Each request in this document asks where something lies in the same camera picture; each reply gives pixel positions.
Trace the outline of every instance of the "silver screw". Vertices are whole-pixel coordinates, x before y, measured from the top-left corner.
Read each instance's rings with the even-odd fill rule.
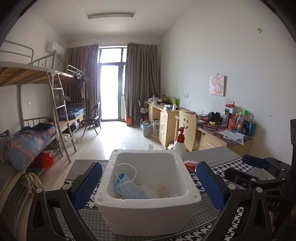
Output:
[[[256,191],[257,191],[257,192],[263,192],[263,190],[262,190],[261,187],[256,187]]]
[[[65,185],[63,185],[63,189],[64,189],[64,190],[68,190],[70,187],[71,187],[70,184],[65,184]]]
[[[42,190],[43,190],[43,188],[37,188],[36,192],[37,192],[37,193],[41,193]]]
[[[228,185],[228,187],[229,187],[229,189],[231,189],[231,190],[234,190],[234,189],[236,189],[236,186],[235,186],[234,184],[232,184],[232,183],[231,183],[231,184],[229,184],[229,185]]]

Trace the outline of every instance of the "canvas picture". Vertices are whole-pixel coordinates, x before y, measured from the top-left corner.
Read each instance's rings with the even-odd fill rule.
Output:
[[[210,94],[224,96],[224,75],[211,76]]]

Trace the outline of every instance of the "plastic water bottle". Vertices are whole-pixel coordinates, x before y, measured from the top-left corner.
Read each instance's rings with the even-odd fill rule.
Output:
[[[140,129],[141,129],[141,131],[143,130],[142,129],[142,125],[144,124],[144,121],[143,121],[143,119],[141,119],[141,121],[140,121]]]

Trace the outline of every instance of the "ceiling light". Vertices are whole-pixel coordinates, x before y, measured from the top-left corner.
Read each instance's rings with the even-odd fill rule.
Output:
[[[104,13],[104,14],[94,14],[88,15],[89,19],[94,18],[110,18],[110,17],[124,17],[124,18],[133,18],[135,13]]]

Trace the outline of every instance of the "ceiling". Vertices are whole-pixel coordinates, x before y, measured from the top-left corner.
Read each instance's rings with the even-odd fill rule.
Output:
[[[88,37],[160,38],[198,0],[38,0],[32,10],[68,41]],[[134,12],[133,18],[88,19],[97,13]]]

